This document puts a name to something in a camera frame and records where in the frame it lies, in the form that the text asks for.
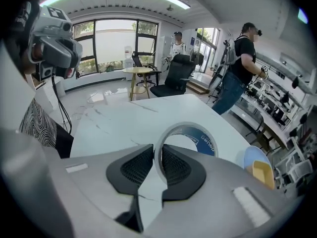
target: white shirt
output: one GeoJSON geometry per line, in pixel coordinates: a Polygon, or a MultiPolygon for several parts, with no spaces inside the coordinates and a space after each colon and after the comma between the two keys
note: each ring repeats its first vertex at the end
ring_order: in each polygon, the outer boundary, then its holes
{"type": "Polygon", "coordinates": [[[172,59],[174,58],[174,56],[181,54],[181,55],[186,55],[186,45],[185,43],[181,43],[181,44],[176,44],[174,43],[171,47],[170,47],[170,53],[172,56],[172,59]]]}

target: cap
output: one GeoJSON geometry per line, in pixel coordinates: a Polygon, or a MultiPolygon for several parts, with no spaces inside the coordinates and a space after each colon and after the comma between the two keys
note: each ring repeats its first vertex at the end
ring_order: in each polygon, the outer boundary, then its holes
{"type": "Polygon", "coordinates": [[[242,27],[242,32],[245,33],[249,28],[255,28],[256,31],[258,32],[258,35],[261,36],[262,35],[262,31],[257,29],[256,26],[251,23],[251,22],[248,22],[248,23],[245,23],[242,27]]]}
{"type": "Polygon", "coordinates": [[[183,36],[182,32],[179,32],[179,31],[177,31],[177,32],[174,33],[174,35],[176,35],[176,34],[178,34],[178,35],[180,35],[180,36],[183,36]]]}

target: man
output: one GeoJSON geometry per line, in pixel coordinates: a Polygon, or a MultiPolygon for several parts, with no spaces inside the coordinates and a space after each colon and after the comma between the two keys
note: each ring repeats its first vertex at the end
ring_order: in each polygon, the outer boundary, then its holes
{"type": "Polygon", "coordinates": [[[181,54],[186,55],[186,45],[182,42],[182,33],[181,32],[175,32],[175,43],[170,47],[170,57],[173,60],[174,56],[181,54]]]}
{"type": "Polygon", "coordinates": [[[235,41],[235,52],[239,58],[229,65],[222,81],[220,96],[212,107],[219,115],[229,110],[241,97],[251,82],[253,75],[266,78],[266,73],[255,65],[256,51],[253,42],[257,41],[259,31],[252,23],[243,25],[241,35],[235,41]]]}

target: round wooden table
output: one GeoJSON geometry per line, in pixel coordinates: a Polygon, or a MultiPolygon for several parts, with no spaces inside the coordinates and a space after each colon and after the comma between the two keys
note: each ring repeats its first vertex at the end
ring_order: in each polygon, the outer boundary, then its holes
{"type": "Polygon", "coordinates": [[[134,83],[135,83],[135,77],[136,77],[136,74],[142,74],[143,75],[143,80],[144,80],[144,84],[145,84],[145,89],[146,89],[146,92],[148,94],[148,98],[150,98],[150,95],[149,95],[149,89],[148,89],[148,83],[147,83],[147,79],[145,77],[145,74],[146,73],[150,73],[152,72],[153,70],[150,69],[150,68],[145,68],[145,67],[131,67],[131,68],[125,68],[122,70],[123,72],[125,73],[133,73],[132,75],[132,82],[131,82],[131,92],[130,92],[130,101],[132,101],[132,97],[133,97],[133,94],[140,94],[140,93],[144,93],[144,92],[141,92],[141,91],[136,91],[134,92],[134,83]]]}

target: blue plate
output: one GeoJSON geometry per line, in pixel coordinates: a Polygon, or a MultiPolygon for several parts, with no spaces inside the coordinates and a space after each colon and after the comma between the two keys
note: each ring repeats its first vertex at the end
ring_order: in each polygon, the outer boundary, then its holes
{"type": "Polygon", "coordinates": [[[247,166],[251,166],[254,161],[262,161],[268,163],[272,168],[271,163],[269,162],[265,153],[260,148],[252,145],[249,146],[244,153],[243,168],[245,169],[247,166]]]}

